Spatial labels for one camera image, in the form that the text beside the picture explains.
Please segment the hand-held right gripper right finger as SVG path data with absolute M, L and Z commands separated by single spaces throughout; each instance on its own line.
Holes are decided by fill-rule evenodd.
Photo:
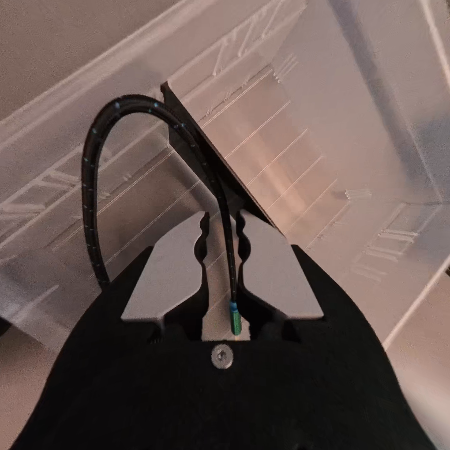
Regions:
M 249 324 L 250 340 L 274 323 L 323 318 L 323 310 L 288 240 L 246 210 L 236 217 L 239 237 L 237 308 Z

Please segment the clear plastic storage bin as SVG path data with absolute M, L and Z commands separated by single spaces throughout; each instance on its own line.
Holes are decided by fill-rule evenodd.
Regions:
M 58 350 L 99 289 L 87 130 L 166 82 L 389 348 L 449 264 L 449 1 L 180 1 L 1 121 L 1 318 Z

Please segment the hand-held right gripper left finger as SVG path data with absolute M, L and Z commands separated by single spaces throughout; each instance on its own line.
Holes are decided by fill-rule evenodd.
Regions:
M 194 213 L 154 245 L 121 315 L 125 323 L 152 323 L 161 332 L 173 325 L 191 341 L 202 340 L 209 309 L 204 259 L 210 214 Z

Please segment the black bin divider plate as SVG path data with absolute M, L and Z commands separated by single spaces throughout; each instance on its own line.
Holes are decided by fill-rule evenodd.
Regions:
M 205 156 L 208 165 L 221 182 L 230 215 L 235 219 L 239 211 L 246 210 L 279 231 L 279 228 L 275 225 L 273 220 L 263 210 L 258 201 L 250 193 L 249 189 L 244 185 L 234 170 L 229 166 L 225 158 L 220 154 L 211 140 L 187 111 L 182 102 L 177 98 L 167 81 L 160 85 L 160 90 L 164 98 L 164 103 L 169 109 L 176 113 L 178 118 L 181 118 L 184 123 L 187 124 L 188 129 L 199 144 L 200 150 Z M 168 134 L 169 143 L 172 148 L 176 150 L 188 167 L 213 194 L 210 182 L 205 176 L 205 173 L 193 152 L 188 148 L 188 145 L 171 127 L 169 128 Z

